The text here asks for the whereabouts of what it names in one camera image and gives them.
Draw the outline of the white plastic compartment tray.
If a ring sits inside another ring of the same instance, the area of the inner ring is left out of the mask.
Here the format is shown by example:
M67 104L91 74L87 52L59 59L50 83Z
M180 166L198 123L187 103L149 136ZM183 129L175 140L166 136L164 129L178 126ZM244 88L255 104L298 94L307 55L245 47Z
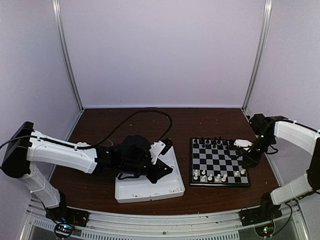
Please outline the white plastic compartment tray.
M185 186L180 173L175 150L171 147L165 155L160 155L159 159L168 166L174 166L171 174L168 174L157 181L151 183L145 176L139 178L127 178L115 180L114 197L118 203L135 203L164 200L181 197L185 193ZM169 193L169 189L181 187L184 191Z

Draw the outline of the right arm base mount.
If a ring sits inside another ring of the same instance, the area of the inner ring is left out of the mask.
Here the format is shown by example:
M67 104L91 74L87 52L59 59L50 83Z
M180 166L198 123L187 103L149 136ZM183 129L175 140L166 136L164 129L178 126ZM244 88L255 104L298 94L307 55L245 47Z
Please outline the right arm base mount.
M243 227L252 226L255 233L264 239L270 238L276 233L275 219L282 217L280 210L264 214L260 207L245 207L238 214Z

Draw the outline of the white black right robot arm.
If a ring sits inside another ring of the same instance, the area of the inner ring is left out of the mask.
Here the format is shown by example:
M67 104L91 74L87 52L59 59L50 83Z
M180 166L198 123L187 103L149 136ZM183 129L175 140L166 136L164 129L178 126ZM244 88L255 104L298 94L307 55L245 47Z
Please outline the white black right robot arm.
M299 157L306 157L308 161L305 164L307 169L301 171L301 176L261 197L256 216L259 220L266 221L282 204L300 200L319 191L320 132L281 115L264 116L258 113L250 118L249 124L256 135L256 140L250 142L236 139L233 144L240 149L243 168L256 167L262 155L268 154L269 148L277 141L281 141L282 145L287 147L283 154L285 160L297 154Z

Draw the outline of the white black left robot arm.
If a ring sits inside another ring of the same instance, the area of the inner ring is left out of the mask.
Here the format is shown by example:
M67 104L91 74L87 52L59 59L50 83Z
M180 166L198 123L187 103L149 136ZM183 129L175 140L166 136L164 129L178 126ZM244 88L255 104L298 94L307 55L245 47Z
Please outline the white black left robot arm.
M2 144L7 148L0 168L7 176L21 179L61 222L69 221L72 211L67 207L65 195L48 183L35 162L68 167L86 174L114 170L130 174L132 178L145 176L152 184L173 172L173 168L161 160L172 147L168 138L150 143L141 135L129 135L121 144L88 145L48 137L33 126L32 122L24 122L10 140Z

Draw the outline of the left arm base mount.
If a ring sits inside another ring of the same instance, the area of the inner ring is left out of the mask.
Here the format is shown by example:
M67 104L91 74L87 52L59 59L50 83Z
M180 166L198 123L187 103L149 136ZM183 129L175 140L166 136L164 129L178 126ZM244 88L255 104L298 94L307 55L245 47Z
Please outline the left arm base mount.
M59 239L69 238L74 232L78 232L77 227L86 227L90 213L85 210L66 208L66 211L59 208L44 208L45 217L54 223L53 233Z

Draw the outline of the black white chess board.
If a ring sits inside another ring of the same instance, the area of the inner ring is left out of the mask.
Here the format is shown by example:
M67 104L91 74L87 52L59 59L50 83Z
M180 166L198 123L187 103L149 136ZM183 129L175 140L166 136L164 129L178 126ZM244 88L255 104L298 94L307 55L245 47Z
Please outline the black white chess board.
M235 147L233 150L223 149L196 149L192 148L189 139L189 185L199 187L237 187L246 188L251 186L249 173L241 174L242 148ZM199 181L194 181L195 170L199 170ZM206 181L201 182L202 171L206 170ZM212 174L212 181L207 177ZM215 177L220 174L220 181L215 182ZM224 174L227 174L225 182L222 182Z

